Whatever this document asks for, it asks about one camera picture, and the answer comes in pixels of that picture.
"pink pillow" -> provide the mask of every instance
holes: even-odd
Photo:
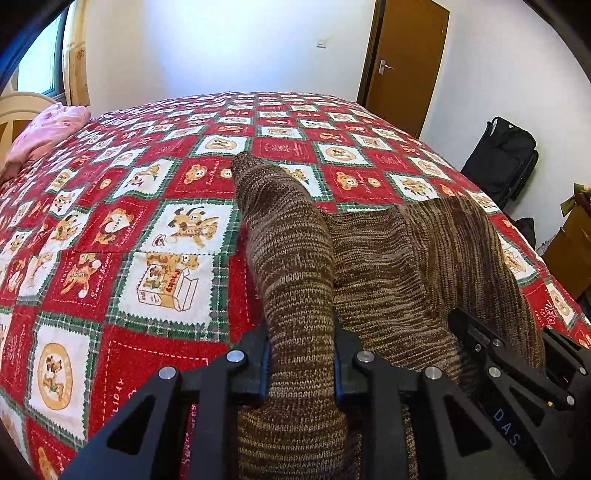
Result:
[[[55,103],[37,115],[17,137],[0,163],[0,185],[13,179],[27,163],[39,160],[90,120],[85,106]]]

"door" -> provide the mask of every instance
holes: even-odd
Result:
[[[439,72],[449,11],[431,0],[387,0],[366,107],[418,137]]]

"knitted sweater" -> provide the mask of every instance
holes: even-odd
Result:
[[[436,365],[467,393],[478,379],[447,328],[455,307],[543,367],[534,317],[495,228],[473,201],[328,214],[296,179],[248,153],[234,159],[232,174],[271,345],[268,399],[239,419],[241,478],[359,475],[358,422],[335,404],[333,308],[364,349],[417,371]],[[408,415],[405,424],[416,478]]]

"bedspread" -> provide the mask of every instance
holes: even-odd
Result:
[[[355,103],[229,92],[111,112],[0,190],[0,417],[42,478],[159,367],[207,365],[258,323],[230,171],[244,150],[328,212],[470,196],[538,325],[591,345],[588,320],[490,198]]]

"black backpack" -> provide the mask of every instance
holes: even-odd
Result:
[[[515,200],[538,161],[531,134],[497,116],[462,168],[462,174],[503,209]]]

